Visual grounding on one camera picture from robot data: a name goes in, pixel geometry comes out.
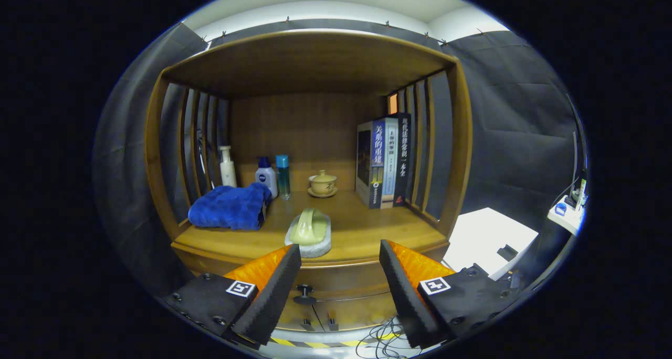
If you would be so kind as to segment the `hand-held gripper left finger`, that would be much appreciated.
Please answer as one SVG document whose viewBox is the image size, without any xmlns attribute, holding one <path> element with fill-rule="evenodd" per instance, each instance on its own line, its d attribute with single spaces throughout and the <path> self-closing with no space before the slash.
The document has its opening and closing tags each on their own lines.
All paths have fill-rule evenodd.
<svg viewBox="0 0 672 359">
<path fill-rule="evenodd" d="M 258 349 L 278 325 L 301 265 L 300 246 L 286 245 L 224 276 L 203 273 L 164 302 L 206 332 Z"/>
</svg>

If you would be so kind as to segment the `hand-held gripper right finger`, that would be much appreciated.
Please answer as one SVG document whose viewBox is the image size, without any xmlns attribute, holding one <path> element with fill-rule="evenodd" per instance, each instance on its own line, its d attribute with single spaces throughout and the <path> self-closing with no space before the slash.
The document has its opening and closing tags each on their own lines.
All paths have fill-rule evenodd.
<svg viewBox="0 0 672 359">
<path fill-rule="evenodd" d="M 492 280 L 477 265 L 453 271 L 387 239 L 380 241 L 379 261 L 406 339 L 420 349 L 477 330 L 522 292 L 516 273 Z"/>
</svg>

